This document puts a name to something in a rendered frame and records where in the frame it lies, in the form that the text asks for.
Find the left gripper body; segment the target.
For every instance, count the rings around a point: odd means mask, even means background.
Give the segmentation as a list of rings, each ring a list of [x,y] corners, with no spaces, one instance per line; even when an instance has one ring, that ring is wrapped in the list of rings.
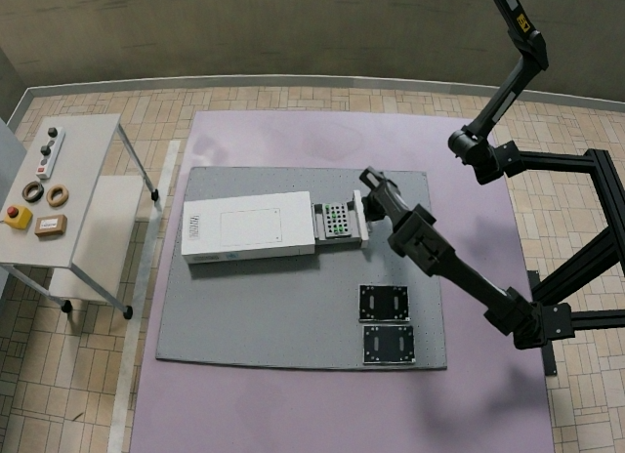
[[[361,198],[361,203],[363,204],[363,214],[365,218],[385,219],[385,216],[388,216],[383,206],[377,207],[372,202],[368,205],[368,200],[365,196]]]

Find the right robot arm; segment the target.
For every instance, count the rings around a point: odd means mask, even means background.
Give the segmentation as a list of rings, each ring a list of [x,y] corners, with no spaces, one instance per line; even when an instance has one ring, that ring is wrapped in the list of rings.
[[[479,182],[501,172],[494,149],[487,140],[491,130],[532,78],[549,67],[544,38],[530,22],[520,0],[493,1],[509,26],[507,32],[522,56],[480,114],[471,123],[453,132],[447,141],[448,148],[456,154],[455,158],[460,157],[464,166],[468,164],[474,168]]]

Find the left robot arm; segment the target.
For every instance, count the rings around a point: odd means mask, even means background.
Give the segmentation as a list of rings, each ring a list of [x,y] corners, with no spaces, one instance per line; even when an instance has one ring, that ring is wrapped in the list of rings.
[[[371,189],[367,195],[368,205],[372,202],[380,207],[382,204],[392,221],[393,233],[387,241],[396,254],[402,258],[407,255],[429,277],[444,277],[484,304],[488,310],[483,316],[491,325],[505,336],[514,332],[515,347],[545,343],[540,303],[529,303],[511,286],[504,290],[492,285],[458,258],[456,250],[433,227],[437,219],[420,203],[413,210],[409,210],[402,199],[401,203],[393,193],[401,196],[396,189],[398,185],[387,179],[384,172],[368,166],[358,179]]]

